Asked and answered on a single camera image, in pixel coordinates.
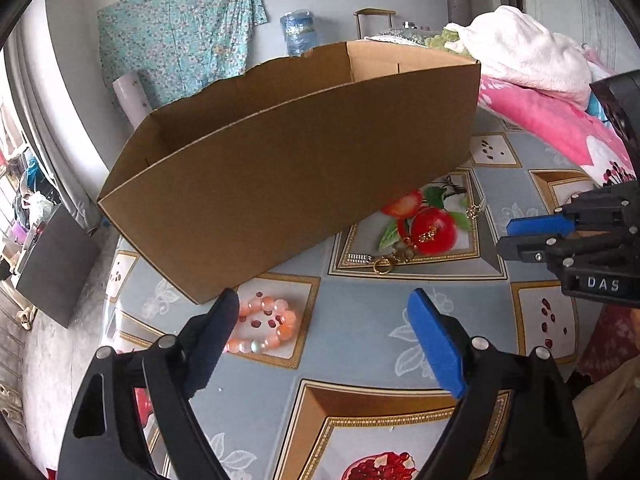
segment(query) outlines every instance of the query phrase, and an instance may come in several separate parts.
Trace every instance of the patterned tablecloth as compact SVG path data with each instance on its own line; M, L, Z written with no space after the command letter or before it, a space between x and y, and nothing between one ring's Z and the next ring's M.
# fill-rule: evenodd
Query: patterned tablecloth
M420 469L454 403L436 389L407 323L406 300L419 286L470 335L521 354L546 344L562 373L571 373L601 305L564 297L543 265L502 261L495 242L509 220L546 214L593 183L538 138L483 110L475 132L468 163L421 190L446 211L441 254L376 275L372 259L388 253L396 236L393 219L378 212L239 287L241 301L259 293L287 300L299 326L276 350L223 355L191 402L232 480L355 480L376 468ZM399 146L398 156L404 152ZM466 209L484 202L469 221ZM104 343L123 351L178 333L211 304L190 303L124 240L107 294ZM255 315L258 328L239 323L239 335L267 335L273 317ZM491 462L508 402L498 399L476 474ZM175 478L153 415L145 434L158 471Z

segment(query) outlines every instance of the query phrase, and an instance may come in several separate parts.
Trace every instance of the blue gripper pad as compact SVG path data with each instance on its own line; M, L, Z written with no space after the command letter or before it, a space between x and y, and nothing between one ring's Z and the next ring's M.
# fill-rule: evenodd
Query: blue gripper pad
M533 236L561 234L567 236L575 231L575 223L561 214L514 218L507 225L509 236Z
M462 356L440 323L440 313L420 288L409 296L407 317L440 387L459 399L466 392Z

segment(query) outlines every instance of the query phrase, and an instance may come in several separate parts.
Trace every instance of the gold key ring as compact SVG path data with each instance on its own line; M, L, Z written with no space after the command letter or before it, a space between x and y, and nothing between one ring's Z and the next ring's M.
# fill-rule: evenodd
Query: gold key ring
M391 258L387 256L380 256L373 262L373 272L380 274L381 276L390 273L393 268L394 263Z

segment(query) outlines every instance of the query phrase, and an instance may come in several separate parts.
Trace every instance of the printed red apple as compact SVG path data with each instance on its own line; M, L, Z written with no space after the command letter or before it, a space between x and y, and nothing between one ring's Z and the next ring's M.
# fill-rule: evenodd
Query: printed red apple
M398 221L398 233L402 238L406 237L406 227L401 220ZM444 209L423 207L411 224L410 238L420 254L446 253L458 239L456 221Z
M395 202L385 205L380 211L394 218L411 218L420 210L421 205L422 192L415 189Z
M412 480L418 475L414 459L407 453L387 451L356 460L341 480Z
M151 399L149 399L148 393L144 388L134 388L136 391L136 404L138 405L138 416L143 428L149 422L149 415L154 412L154 407L151 405Z

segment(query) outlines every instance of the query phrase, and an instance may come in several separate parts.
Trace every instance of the white blanket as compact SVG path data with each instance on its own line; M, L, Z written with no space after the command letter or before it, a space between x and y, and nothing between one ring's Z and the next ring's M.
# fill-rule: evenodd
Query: white blanket
M468 27L449 23L446 28L460 35L446 47L466 47L482 63L482 74L587 108L591 71L580 45L564 34L508 6L481 14Z

